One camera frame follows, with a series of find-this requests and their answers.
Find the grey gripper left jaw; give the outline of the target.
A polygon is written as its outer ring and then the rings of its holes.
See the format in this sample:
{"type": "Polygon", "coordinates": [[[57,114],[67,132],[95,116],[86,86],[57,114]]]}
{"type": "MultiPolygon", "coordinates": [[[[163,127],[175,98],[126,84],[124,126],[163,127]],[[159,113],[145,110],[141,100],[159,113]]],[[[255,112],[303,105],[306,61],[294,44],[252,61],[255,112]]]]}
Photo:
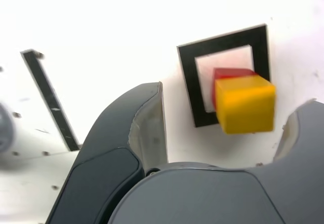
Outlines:
{"type": "Polygon", "coordinates": [[[163,85],[144,83],[99,115],[47,223],[107,223],[146,172],[167,162],[163,85]]]}

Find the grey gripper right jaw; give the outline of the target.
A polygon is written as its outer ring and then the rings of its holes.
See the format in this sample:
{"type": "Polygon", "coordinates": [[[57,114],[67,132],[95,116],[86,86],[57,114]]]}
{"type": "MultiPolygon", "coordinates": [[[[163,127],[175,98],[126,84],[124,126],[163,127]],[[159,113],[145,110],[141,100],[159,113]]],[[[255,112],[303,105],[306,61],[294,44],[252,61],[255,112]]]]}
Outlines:
{"type": "Polygon", "coordinates": [[[161,170],[123,197],[109,223],[323,223],[323,104],[288,117],[273,162],[161,170]]]}

